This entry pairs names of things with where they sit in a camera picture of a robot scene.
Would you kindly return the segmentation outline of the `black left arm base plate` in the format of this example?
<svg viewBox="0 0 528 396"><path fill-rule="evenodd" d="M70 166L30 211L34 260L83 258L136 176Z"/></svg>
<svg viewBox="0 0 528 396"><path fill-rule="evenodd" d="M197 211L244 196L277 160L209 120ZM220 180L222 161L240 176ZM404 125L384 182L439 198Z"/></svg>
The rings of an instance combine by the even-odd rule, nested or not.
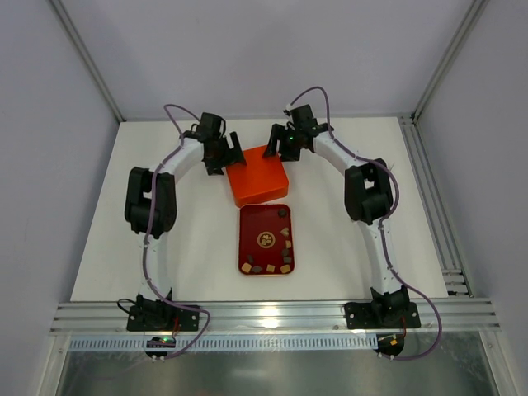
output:
<svg viewBox="0 0 528 396"><path fill-rule="evenodd" d="M189 309L180 309L161 304L153 307L134 305L130 309L126 330L129 332L197 332L199 314Z"/></svg>

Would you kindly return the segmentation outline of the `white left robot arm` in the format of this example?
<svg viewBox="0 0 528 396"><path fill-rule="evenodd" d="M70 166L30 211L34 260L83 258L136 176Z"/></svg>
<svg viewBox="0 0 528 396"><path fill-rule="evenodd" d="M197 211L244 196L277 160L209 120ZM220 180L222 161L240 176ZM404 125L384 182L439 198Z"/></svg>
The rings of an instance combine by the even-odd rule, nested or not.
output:
<svg viewBox="0 0 528 396"><path fill-rule="evenodd" d="M127 310L128 331L198 331L205 310L173 301L167 273L167 236L177 220L177 179L198 163L213 176L245 162L237 134L227 131L222 116L205 112L189 130L179 130L177 146L158 165L130 170L125 221L141 242L143 279Z"/></svg>

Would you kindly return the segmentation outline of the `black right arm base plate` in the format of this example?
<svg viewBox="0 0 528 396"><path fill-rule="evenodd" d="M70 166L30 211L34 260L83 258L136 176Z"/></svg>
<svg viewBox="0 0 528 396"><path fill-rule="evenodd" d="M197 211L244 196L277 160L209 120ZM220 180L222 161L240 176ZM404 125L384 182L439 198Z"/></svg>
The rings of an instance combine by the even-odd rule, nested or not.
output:
<svg viewBox="0 0 528 396"><path fill-rule="evenodd" d="M413 302L403 308L385 309L369 303L349 302L344 305L348 329L420 328L422 326L417 305Z"/></svg>

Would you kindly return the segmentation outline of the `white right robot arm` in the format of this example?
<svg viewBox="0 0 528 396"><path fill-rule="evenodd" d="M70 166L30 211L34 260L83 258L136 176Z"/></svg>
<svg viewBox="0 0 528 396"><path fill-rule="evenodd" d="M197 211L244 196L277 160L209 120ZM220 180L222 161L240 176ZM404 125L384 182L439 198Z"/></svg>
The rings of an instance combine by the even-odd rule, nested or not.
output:
<svg viewBox="0 0 528 396"><path fill-rule="evenodd" d="M371 301L344 305L350 329L405 328L416 322L408 287L396 275L391 262L388 219L398 197L393 195L386 162L363 158L341 143L329 122L319 123L311 106L284 110L290 120L274 124L262 155L278 156L283 162L297 162L307 149L326 159L344 177L344 205L348 216L358 223L367 248L371 269Z"/></svg>

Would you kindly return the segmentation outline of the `orange chocolate box with tray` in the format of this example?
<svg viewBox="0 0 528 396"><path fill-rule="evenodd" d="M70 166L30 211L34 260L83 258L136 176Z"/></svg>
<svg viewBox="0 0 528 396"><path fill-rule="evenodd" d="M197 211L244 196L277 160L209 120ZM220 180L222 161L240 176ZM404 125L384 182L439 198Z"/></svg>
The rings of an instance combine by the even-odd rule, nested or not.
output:
<svg viewBox="0 0 528 396"><path fill-rule="evenodd" d="M271 200L277 200L287 196L289 184L242 184L231 185L233 200L237 207L245 205L261 204Z"/></svg>

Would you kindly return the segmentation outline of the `orange box lid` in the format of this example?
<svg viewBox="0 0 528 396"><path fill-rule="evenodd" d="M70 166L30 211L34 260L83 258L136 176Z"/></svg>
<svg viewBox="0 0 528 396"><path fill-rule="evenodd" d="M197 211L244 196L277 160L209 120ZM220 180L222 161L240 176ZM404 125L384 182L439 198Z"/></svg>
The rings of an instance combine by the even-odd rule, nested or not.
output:
<svg viewBox="0 0 528 396"><path fill-rule="evenodd" d="M265 146L244 150L247 165L234 164L226 167L229 185L242 184L276 184L288 183L289 179L278 155L264 158Z"/></svg>

